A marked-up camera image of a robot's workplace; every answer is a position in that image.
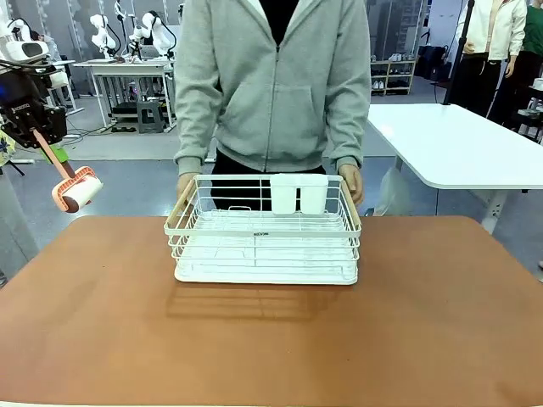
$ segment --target person's right hand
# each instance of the person's right hand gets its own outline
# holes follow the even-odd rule
[[[470,41],[466,42],[466,45],[464,45],[464,53],[467,53],[469,55],[475,53],[475,44]]]
[[[187,174],[183,174],[179,177],[179,180],[177,180],[177,199],[181,197],[183,191],[185,191],[185,189],[187,188],[190,180],[192,180],[197,175],[198,174],[196,172],[188,172]],[[195,185],[193,186],[193,190],[188,193],[187,198],[191,198],[193,196],[194,189],[196,189]]]

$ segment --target shoe rack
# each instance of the shoe rack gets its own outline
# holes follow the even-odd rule
[[[386,96],[387,93],[401,92],[408,95],[413,85],[417,61],[376,61],[372,62],[372,94]],[[375,89],[375,82],[383,82],[382,89]]]

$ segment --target black trousers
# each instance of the black trousers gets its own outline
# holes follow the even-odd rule
[[[212,174],[214,176],[258,175],[262,174],[262,172],[241,165],[238,161],[234,161],[217,150],[217,161]],[[314,170],[301,171],[300,174],[326,174],[326,171],[321,165]],[[261,210],[272,210],[270,182],[264,181],[262,186],[265,189],[262,189]],[[213,181],[211,197],[213,197],[217,209],[229,210],[236,207],[236,209],[260,210],[260,182],[243,180]]]
[[[538,54],[528,51],[520,52],[512,76],[503,78],[501,81],[488,116],[489,120],[508,129],[515,127],[512,114],[528,107],[530,95],[526,92],[526,88],[532,86],[534,79],[539,77],[542,64],[543,57]]]
[[[500,80],[501,61],[488,61],[487,54],[464,55],[451,89],[451,103],[486,117]]]

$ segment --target wire basket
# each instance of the wire basket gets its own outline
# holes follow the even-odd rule
[[[328,176],[322,215],[275,215],[271,176],[195,176],[165,223],[182,282],[350,285],[361,221],[341,176]],[[228,186],[236,182],[235,187]],[[233,205],[217,209],[224,202]]]

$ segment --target white table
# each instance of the white table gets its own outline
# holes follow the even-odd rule
[[[67,65],[70,65],[70,64],[73,64],[75,62],[75,60],[73,59],[70,59],[70,60],[65,60],[65,61],[57,61],[57,62],[53,62],[52,65],[60,70],[63,70],[63,71],[66,71],[66,66]],[[51,97],[51,100],[53,102],[53,91],[56,91],[57,93],[57,96],[59,97],[60,99],[60,102],[65,106],[66,105],[66,101],[64,99],[64,94],[62,93],[62,89],[66,87],[66,89],[68,90],[68,95],[70,97],[70,102],[71,102],[71,106],[72,106],[72,109],[71,110],[68,110],[66,109],[66,116],[70,116],[72,114],[76,114],[76,113],[79,113],[83,110],[85,110],[85,108],[77,108],[76,106],[76,100],[74,99],[74,94],[72,93],[71,91],[71,85],[70,85],[70,81],[68,82],[68,86],[62,86],[62,87],[59,87],[59,88],[56,88],[56,89],[50,89],[49,90],[49,96]]]
[[[511,190],[543,189],[543,147],[455,105],[374,104],[369,121],[428,186],[483,199],[493,233]]]
[[[166,99],[166,108],[168,112],[169,126],[165,129],[165,132],[171,131],[176,126],[172,114],[171,93],[168,83],[171,81],[173,85],[173,68],[171,61],[149,60],[138,63],[115,63],[105,62],[101,60],[87,61],[81,64],[74,64],[75,67],[88,68],[92,75],[92,83],[94,85],[94,91],[97,95],[98,106],[104,121],[104,128],[109,127],[109,121],[106,119],[106,113],[102,106],[100,99],[100,91],[98,88],[97,80],[100,82],[102,89],[104,90],[104,97],[109,101],[109,96],[116,99],[117,95],[106,95],[104,80],[113,78],[113,88],[116,89],[115,78],[161,78],[164,83],[164,93]]]

